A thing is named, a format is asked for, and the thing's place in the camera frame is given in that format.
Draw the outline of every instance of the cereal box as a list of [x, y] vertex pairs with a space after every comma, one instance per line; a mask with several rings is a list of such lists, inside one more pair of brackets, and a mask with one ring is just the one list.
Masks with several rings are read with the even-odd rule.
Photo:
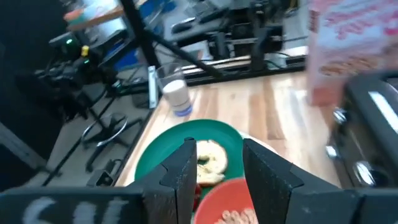
[[313, 0], [307, 59], [309, 103], [337, 104], [347, 78], [398, 68], [396, 23], [397, 0]]

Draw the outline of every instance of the toaster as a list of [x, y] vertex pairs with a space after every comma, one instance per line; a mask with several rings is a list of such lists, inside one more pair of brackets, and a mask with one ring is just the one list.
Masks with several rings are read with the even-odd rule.
[[343, 188], [398, 187], [398, 71], [348, 80], [326, 153]]

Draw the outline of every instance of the bagel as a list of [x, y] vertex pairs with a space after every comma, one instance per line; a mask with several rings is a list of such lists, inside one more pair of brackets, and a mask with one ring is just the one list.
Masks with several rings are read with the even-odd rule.
[[224, 180], [224, 174], [216, 174], [204, 168], [203, 165], [198, 165], [197, 184], [201, 187], [214, 186]]
[[198, 165], [197, 183], [200, 185], [216, 185], [225, 176], [223, 172], [228, 166], [228, 157], [225, 149], [217, 142], [204, 140], [197, 142], [197, 158], [206, 161]]

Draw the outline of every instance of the black pole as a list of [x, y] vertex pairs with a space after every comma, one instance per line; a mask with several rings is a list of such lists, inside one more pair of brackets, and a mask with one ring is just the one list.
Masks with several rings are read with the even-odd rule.
[[195, 57], [186, 53], [186, 51], [181, 50], [179, 47], [171, 44], [169, 41], [163, 39], [161, 36], [156, 35], [152, 31], [147, 30], [147, 29], [145, 30], [145, 32], [147, 33], [146, 36], [148, 36], [152, 40], [160, 43], [161, 45], [163, 45], [164, 47], [169, 49], [171, 52], [173, 52], [175, 55], [179, 56], [180, 58], [196, 65], [198, 68], [201, 68], [203, 71], [207, 72], [209, 75], [216, 77], [216, 78], [220, 78], [223, 76], [223, 74], [219, 70], [217, 70], [215, 67], [213, 67], [211, 65], [206, 65], [203, 62], [198, 61]]
[[141, 46], [142, 53], [147, 60], [147, 63], [151, 66], [154, 65], [156, 68], [160, 67], [159, 60], [155, 54], [155, 48], [152, 45], [152, 38], [144, 32], [145, 24], [140, 15], [139, 10], [136, 8], [133, 0], [119, 0], [123, 6], [124, 15], [134, 32], [135, 39]]

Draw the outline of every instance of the glass of milk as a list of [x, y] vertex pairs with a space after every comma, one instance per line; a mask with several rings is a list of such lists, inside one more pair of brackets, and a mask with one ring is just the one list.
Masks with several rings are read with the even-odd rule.
[[179, 63], [166, 63], [156, 70], [156, 74], [157, 84], [174, 114], [176, 116], [190, 114], [192, 104], [182, 66]]

